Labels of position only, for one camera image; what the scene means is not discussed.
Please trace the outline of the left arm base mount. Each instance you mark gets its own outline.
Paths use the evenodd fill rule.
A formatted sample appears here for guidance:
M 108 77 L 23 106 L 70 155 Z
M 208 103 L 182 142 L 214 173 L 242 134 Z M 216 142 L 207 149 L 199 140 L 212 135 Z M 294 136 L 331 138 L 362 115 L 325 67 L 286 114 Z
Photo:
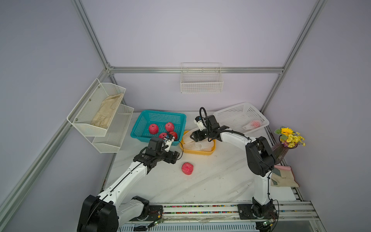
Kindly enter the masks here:
M 162 205 L 151 205 L 150 201 L 142 198 L 140 196 L 135 196 L 132 200 L 137 200 L 141 202 L 144 207 L 141 212 L 141 215 L 131 219 L 130 221 L 156 221 L 160 219 L 163 215 L 163 206 Z

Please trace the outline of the beige cloth in shelf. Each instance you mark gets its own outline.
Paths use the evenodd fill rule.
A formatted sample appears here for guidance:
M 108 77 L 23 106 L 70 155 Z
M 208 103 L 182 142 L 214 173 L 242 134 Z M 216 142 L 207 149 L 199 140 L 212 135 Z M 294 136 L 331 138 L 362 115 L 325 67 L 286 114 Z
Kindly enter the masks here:
M 114 114 L 118 109 L 124 94 L 110 95 L 104 99 L 100 105 L 100 108 L 93 120 L 91 121 L 92 126 L 96 126 L 103 129 L 108 129 L 111 121 L 113 120 Z

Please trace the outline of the teal plastic perforated basket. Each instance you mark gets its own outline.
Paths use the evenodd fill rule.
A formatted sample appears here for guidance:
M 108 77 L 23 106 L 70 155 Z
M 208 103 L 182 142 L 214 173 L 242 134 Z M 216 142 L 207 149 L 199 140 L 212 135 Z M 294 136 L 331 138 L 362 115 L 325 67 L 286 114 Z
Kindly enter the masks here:
M 174 125 L 174 131 L 177 133 L 178 139 L 183 135 L 186 125 L 186 115 L 182 113 L 172 113 L 164 111 L 143 111 L 137 121 L 135 122 L 130 136 L 140 142 L 149 143 L 150 139 L 157 137 L 163 133 L 168 132 L 165 129 L 167 123 Z M 152 124 L 156 124 L 158 127 L 158 133 L 151 134 L 149 127 Z

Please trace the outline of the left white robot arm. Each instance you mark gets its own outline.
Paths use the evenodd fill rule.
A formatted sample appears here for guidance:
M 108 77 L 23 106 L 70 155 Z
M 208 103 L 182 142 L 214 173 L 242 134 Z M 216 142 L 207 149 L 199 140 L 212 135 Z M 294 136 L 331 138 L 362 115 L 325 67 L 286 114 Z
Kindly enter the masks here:
M 97 196 L 89 195 L 83 202 L 77 231 L 116 232 L 120 225 L 137 218 L 144 220 L 149 214 L 149 201 L 135 196 L 123 203 L 134 185 L 144 178 L 158 162 L 175 164 L 180 157 L 171 151 L 175 137 L 167 134 L 165 138 L 151 138 L 148 146 L 133 158 L 129 168 L 111 186 Z

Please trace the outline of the white plastic perforated basket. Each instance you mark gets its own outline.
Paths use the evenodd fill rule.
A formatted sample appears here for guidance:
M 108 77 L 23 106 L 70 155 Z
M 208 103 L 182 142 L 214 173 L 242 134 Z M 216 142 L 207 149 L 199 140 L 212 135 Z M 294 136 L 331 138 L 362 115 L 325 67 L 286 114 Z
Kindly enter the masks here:
M 251 103 L 244 102 L 234 106 L 221 109 L 213 113 L 220 126 L 228 126 L 230 130 L 244 134 L 252 133 L 261 128 L 269 126 L 268 119 Z M 261 126 L 254 130 L 244 130 L 243 126 L 252 120 L 259 120 Z

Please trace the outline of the dark glass vase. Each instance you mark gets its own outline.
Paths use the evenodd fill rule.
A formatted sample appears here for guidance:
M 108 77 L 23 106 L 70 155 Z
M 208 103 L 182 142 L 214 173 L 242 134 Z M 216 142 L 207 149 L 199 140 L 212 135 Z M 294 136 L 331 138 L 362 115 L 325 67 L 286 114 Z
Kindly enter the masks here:
M 290 150 L 287 146 L 282 143 L 277 143 L 272 147 L 272 155 L 275 158 L 275 165 L 278 165 L 282 162 L 287 152 Z

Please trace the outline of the yellow plastic tub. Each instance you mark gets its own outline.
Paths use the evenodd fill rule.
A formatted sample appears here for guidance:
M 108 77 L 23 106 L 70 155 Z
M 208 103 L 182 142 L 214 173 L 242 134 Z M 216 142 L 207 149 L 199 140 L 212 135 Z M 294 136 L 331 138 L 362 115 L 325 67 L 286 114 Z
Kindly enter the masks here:
M 216 143 L 215 143 L 215 141 L 213 141 L 214 142 L 214 149 L 211 151 L 211 152 L 202 152 L 202 151 L 192 151 L 192 150 L 186 150 L 186 149 L 184 149 L 184 145 L 185 144 L 183 144 L 183 141 L 181 140 L 181 143 L 182 143 L 182 149 L 183 149 L 183 151 L 185 152 L 185 153 L 189 153 L 189 154 L 195 154 L 195 155 L 206 155 L 206 156 L 209 156 L 209 155 L 212 155 L 213 153 L 214 153 L 214 151 L 215 151 L 215 149 L 216 149 Z

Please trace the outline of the aluminium frame structure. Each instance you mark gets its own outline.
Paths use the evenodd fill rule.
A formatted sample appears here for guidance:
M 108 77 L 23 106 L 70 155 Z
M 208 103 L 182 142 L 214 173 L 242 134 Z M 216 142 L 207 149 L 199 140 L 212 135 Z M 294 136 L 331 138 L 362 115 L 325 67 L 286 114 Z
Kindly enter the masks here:
M 316 1 L 283 67 L 221 67 L 219 69 L 212 67 L 187 67 L 186 70 L 188 73 L 195 73 L 198 75 L 206 73 L 277 73 L 279 76 L 274 82 L 261 108 L 261 111 L 264 113 L 267 110 L 268 105 L 272 101 L 274 95 L 276 94 L 284 77 L 289 71 L 299 50 L 302 48 L 302 45 L 306 40 L 308 33 L 313 28 L 315 21 L 318 19 L 326 3 L 327 1 Z M 110 77 L 111 81 L 114 81 L 115 73 L 182 73 L 183 70 L 180 67 L 111 67 L 107 59 L 103 55 L 102 48 L 98 42 L 98 38 L 93 30 L 92 24 L 88 18 L 82 1 L 72 1 L 72 4 L 76 9 L 85 30 L 87 31 L 90 40 L 97 50 L 100 59 L 103 62 L 104 69 L 98 76 L 99 81 L 104 80 L 107 77 Z M 12 190 L 5 202 L 1 205 L 2 230 L 11 221 L 11 219 L 14 217 L 14 214 L 23 204 L 31 189 L 33 188 L 33 185 L 39 179 L 46 167 L 49 165 L 60 145 L 64 142 L 64 139 L 70 131 L 71 127 L 72 124 L 68 120 L 65 120 L 63 122 L 61 127 L 57 130 L 55 135 L 42 150 L 38 158 L 24 174 L 21 180 L 17 183 L 16 187 Z

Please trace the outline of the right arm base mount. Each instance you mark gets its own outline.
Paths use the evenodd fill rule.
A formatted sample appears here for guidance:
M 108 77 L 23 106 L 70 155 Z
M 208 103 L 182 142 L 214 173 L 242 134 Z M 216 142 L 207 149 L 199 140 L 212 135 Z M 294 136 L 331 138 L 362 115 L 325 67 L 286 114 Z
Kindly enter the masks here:
M 261 205 L 254 198 L 251 204 L 238 204 L 240 219 L 278 219 L 278 212 L 270 199 L 265 205 Z

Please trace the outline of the netted apple top back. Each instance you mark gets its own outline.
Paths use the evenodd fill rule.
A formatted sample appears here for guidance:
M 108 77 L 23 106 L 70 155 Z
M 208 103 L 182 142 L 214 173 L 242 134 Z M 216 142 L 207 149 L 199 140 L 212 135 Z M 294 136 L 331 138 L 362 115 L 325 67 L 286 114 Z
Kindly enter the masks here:
M 185 162 L 183 165 L 182 165 L 182 172 L 186 175 L 191 175 L 194 171 L 194 166 L 189 163 L 189 162 Z

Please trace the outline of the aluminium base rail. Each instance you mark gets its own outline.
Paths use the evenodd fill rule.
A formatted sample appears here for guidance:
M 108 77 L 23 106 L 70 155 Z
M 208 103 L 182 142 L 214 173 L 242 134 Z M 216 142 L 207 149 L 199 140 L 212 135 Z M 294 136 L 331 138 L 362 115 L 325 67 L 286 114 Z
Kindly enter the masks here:
M 240 219 L 238 203 L 162 204 L 156 221 L 129 221 L 116 232 L 324 232 L 310 202 L 277 202 L 278 219 Z

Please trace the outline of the netted red apple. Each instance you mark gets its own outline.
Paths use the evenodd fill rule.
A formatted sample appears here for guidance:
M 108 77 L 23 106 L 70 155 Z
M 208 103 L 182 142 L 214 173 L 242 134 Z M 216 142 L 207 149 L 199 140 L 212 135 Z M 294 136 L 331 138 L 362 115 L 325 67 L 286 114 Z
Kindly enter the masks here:
M 164 139 L 164 138 L 166 138 L 167 136 L 168 136 L 168 134 L 165 133 L 165 132 L 163 132 L 163 133 L 161 133 L 158 137 L 159 137 L 160 139 Z
M 159 132 L 158 125 L 151 124 L 148 128 L 150 134 L 157 134 Z

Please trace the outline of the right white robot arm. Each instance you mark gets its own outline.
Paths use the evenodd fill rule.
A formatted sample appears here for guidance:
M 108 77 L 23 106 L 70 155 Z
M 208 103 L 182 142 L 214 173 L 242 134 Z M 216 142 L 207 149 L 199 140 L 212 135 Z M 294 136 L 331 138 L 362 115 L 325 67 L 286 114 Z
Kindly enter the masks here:
M 218 140 L 240 148 L 246 154 L 247 165 L 254 177 L 254 196 L 251 214 L 255 218 L 264 218 L 274 212 L 275 207 L 270 197 L 270 173 L 274 170 L 275 157 L 265 137 L 248 137 L 242 132 L 220 126 L 215 116 L 197 116 L 194 119 L 198 130 L 190 138 L 195 142 Z

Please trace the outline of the yellow flower bouquet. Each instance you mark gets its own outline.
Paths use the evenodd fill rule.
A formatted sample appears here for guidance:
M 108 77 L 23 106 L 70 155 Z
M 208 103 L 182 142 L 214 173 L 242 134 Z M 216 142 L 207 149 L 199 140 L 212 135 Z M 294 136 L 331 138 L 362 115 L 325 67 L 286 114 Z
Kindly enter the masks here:
M 293 131 L 288 127 L 281 127 L 274 131 L 279 136 L 280 143 L 286 148 L 296 148 L 297 146 L 306 146 L 305 138 L 299 132 Z

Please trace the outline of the purple and pink cloth items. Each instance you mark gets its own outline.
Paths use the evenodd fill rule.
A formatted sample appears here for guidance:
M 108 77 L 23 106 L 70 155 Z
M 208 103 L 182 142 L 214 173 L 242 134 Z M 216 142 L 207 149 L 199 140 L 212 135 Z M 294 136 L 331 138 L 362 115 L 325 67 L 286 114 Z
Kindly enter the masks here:
M 275 187 L 298 188 L 290 166 L 275 165 L 271 177 L 271 185 Z

